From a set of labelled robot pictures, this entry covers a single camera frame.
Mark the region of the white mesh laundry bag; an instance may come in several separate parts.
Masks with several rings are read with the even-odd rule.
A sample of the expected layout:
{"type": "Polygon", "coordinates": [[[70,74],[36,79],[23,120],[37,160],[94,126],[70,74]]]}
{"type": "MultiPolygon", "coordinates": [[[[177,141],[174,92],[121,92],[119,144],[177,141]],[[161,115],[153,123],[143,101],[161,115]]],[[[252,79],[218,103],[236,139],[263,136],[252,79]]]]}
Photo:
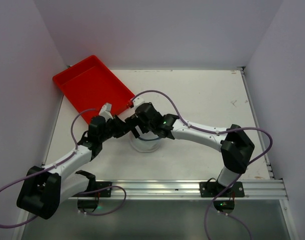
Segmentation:
{"type": "Polygon", "coordinates": [[[141,133],[138,138],[130,133],[130,145],[140,153],[151,153],[156,151],[161,145],[161,139],[152,132],[141,133]]]}

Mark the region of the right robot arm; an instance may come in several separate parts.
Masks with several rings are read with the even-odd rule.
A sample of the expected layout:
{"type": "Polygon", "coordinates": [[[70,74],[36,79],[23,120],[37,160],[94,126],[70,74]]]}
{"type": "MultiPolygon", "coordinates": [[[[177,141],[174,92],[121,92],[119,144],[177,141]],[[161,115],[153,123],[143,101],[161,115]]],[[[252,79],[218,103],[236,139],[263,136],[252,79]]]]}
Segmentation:
{"type": "Polygon", "coordinates": [[[213,192],[230,189],[237,177],[244,174],[255,149],[254,143],[239,125],[229,128],[215,128],[184,122],[177,114],[159,113],[152,103],[142,103],[135,108],[133,115],[125,119],[135,138],[140,138],[137,129],[143,134],[152,133],[161,139],[185,140],[201,144],[221,153],[223,165],[213,192]]]}

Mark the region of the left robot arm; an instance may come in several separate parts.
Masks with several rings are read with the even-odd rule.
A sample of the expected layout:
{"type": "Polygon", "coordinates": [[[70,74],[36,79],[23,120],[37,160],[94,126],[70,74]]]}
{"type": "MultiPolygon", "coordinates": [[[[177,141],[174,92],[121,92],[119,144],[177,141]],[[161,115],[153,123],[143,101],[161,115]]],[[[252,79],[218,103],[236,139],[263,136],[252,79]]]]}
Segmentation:
{"type": "Polygon", "coordinates": [[[109,197],[111,182],[97,183],[96,176],[80,167],[91,162],[103,149],[103,142],[120,138],[131,130],[129,124],[114,116],[95,116],[75,148],[44,167],[31,167],[19,192],[16,205],[22,210],[49,219],[59,205],[70,197],[109,197]]]}

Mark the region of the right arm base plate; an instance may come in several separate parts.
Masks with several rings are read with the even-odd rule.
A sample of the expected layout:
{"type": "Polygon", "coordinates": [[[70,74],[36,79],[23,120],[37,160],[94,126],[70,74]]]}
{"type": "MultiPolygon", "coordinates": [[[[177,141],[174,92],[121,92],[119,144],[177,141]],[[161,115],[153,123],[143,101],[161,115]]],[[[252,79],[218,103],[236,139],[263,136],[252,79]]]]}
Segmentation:
{"type": "MultiPolygon", "coordinates": [[[[207,181],[199,182],[199,192],[202,198],[215,198],[226,187],[222,186],[213,177],[207,181]]],[[[235,182],[230,188],[226,189],[212,203],[213,207],[221,213],[232,213],[235,209],[235,199],[244,198],[244,186],[242,182],[235,182]]]]}

